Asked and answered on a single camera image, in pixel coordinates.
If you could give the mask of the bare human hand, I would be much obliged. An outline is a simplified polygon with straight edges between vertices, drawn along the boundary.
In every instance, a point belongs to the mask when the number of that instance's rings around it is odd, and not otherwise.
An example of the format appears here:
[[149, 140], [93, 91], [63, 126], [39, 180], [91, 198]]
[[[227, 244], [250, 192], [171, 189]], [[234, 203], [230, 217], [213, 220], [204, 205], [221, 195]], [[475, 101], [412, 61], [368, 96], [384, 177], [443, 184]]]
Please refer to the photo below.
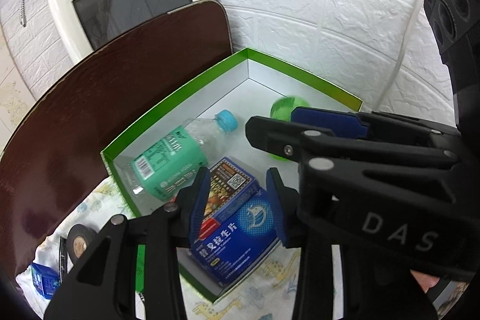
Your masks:
[[434, 288], [439, 283], [439, 280], [440, 280], [439, 277], [435, 277], [429, 274], [424, 274], [418, 271], [411, 270], [410, 272], [414, 277], [414, 279], [416, 280], [416, 282], [418, 282], [418, 284], [420, 285], [424, 293], [427, 293], [428, 290], [430, 290], [431, 288]]

